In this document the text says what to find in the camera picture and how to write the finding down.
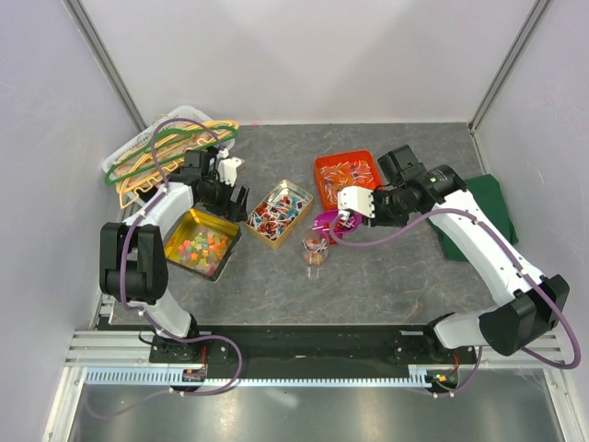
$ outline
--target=colorful candy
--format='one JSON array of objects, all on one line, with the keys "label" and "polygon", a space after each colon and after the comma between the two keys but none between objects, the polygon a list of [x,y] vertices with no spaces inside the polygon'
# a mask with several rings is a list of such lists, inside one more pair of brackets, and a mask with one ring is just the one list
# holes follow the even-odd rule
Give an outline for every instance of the colorful candy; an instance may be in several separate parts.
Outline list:
[{"label": "colorful candy", "polygon": [[213,275],[223,260],[231,239],[205,226],[197,226],[193,235],[192,240],[187,239],[178,246],[179,262],[197,272]]},{"label": "colorful candy", "polygon": [[295,221],[307,205],[307,200],[285,195],[274,203],[260,204],[249,217],[248,224],[274,241]]},{"label": "colorful candy", "polygon": [[348,186],[365,186],[375,180],[367,161],[346,161],[319,170],[323,178],[323,190],[330,204],[337,204],[338,192]]}]

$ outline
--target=small glass jar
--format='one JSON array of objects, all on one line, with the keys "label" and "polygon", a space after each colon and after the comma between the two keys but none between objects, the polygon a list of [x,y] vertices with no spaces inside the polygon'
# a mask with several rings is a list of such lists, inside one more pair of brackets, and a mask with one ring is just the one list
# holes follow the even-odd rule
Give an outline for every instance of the small glass jar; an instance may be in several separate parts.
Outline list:
[{"label": "small glass jar", "polygon": [[328,237],[310,228],[303,235],[303,260],[307,264],[322,264],[328,258],[328,247]]}]

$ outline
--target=white wall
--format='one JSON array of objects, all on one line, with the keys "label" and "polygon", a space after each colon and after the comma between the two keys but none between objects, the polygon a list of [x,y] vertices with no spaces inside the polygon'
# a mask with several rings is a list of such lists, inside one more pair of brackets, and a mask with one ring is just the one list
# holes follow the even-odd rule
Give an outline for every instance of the white wall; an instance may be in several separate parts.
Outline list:
[{"label": "white wall", "polygon": [[572,291],[566,316],[584,349],[572,376],[589,411],[589,3],[552,2],[480,129],[519,248]]},{"label": "white wall", "polygon": [[533,0],[83,0],[144,118],[465,122]]},{"label": "white wall", "polygon": [[0,428],[30,442],[98,289],[100,161],[133,126],[62,2],[4,2],[0,56]]}]

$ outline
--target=black cable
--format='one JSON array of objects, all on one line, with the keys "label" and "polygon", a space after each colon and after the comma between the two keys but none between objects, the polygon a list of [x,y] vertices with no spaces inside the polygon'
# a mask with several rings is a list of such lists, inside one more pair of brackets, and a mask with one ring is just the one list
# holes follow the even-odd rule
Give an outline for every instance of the black cable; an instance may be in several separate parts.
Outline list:
[{"label": "black cable", "polygon": [[137,335],[137,339],[139,339],[139,341],[141,341],[142,343],[149,345],[151,347],[152,343],[154,343],[154,341],[147,341],[146,339],[141,337],[141,332],[144,332],[145,330],[148,330],[149,332],[151,331],[150,327],[144,326],[140,331],[139,334]]},{"label": "black cable", "polygon": [[390,186],[392,183],[393,183],[393,181],[390,181],[390,182],[388,182],[387,184],[378,184],[378,185],[375,187],[375,191],[377,191],[377,190],[378,190],[379,188],[381,188],[381,187],[384,189],[384,188],[386,188],[386,187]]},{"label": "black cable", "polygon": [[194,391],[198,390],[200,387],[202,387],[202,385],[199,385],[198,387],[171,387],[171,388],[175,392],[180,394],[180,393],[193,393]]}]

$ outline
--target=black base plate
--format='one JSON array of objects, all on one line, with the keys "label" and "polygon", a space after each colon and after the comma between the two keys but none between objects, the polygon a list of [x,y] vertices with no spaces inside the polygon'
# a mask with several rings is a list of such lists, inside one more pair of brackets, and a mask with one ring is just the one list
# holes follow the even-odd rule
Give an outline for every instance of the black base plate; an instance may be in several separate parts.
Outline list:
[{"label": "black base plate", "polygon": [[[410,365],[449,365],[455,351],[439,353],[426,326],[214,326],[212,334],[234,340],[243,355],[241,378],[405,378]],[[231,378],[237,353],[221,341],[205,343],[209,378]],[[475,354],[456,349],[462,364]]]},{"label": "black base plate", "polygon": [[149,352],[152,364],[196,364],[202,361],[201,345],[178,343],[154,334]]}]

